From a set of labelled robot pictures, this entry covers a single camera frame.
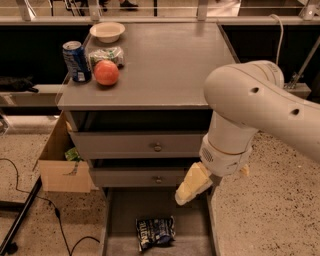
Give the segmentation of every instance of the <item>can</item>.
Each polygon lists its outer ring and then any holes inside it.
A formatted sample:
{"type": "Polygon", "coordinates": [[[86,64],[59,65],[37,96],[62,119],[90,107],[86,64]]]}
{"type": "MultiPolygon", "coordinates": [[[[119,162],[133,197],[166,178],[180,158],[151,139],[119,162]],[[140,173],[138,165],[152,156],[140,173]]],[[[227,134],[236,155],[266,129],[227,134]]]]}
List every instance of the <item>can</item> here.
{"type": "Polygon", "coordinates": [[[82,44],[69,41],[63,44],[63,58],[67,64],[69,74],[75,82],[86,82],[91,79],[91,70],[82,44]]]}

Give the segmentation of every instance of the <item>cabinet top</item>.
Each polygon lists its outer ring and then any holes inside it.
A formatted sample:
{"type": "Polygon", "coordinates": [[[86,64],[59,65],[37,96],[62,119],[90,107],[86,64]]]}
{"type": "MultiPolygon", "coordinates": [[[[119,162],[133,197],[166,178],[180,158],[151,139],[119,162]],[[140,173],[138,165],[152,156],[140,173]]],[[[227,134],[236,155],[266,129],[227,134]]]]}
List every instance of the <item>cabinet top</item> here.
{"type": "Polygon", "coordinates": [[[234,63],[215,23],[128,23],[111,44],[90,36],[86,54],[120,46],[125,65],[111,87],[70,79],[58,102],[61,110],[208,108],[203,85],[212,70],[234,63]]]}

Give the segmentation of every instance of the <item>drawer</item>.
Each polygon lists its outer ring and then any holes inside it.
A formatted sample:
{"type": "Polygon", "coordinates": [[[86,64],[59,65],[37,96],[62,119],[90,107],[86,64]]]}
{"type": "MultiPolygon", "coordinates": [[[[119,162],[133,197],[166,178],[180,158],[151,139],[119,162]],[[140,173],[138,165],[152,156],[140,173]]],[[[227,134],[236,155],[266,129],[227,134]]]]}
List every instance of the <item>drawer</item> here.
{"type": "Polygon", "coordinates": [[[90,169],[97,187],[176,187],[199,158],[104,159],[90,169]]]}
{"type": "Polygon", "coordinates": [[[200,133],[90,133],[70,134],[83,159],[198,157],[200,133]]]}

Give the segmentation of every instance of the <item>cardboard box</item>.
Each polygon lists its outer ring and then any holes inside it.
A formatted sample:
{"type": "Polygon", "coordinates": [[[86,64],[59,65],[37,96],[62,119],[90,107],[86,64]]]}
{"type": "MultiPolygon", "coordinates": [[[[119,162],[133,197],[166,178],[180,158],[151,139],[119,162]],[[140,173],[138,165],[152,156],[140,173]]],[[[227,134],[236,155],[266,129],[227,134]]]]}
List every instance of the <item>cardboard box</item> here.
{"type": "Polygon", "coordinates": [[[64,114],[59,117],[39,157],[44,191],[88,193],[92,187],[87,162],[65,160],[65,152],[74,147],[64,114]]]}

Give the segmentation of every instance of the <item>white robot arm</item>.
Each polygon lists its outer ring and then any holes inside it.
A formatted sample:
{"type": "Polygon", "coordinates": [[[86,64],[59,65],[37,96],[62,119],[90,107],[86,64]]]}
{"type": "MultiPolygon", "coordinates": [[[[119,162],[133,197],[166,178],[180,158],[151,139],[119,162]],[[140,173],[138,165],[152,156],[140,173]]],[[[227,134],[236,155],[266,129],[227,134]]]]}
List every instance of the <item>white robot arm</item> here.
{"type": "Polygon", "coordinates": [[[283,89],[283,74],[269,61],[231,64],[214,70],[204,94],[214,110],[195,163],[176,192],[178,204],[211,186],[211,175],[240,170],[259,130],[267,132],[320,163],[320,105],[283,89]]]}

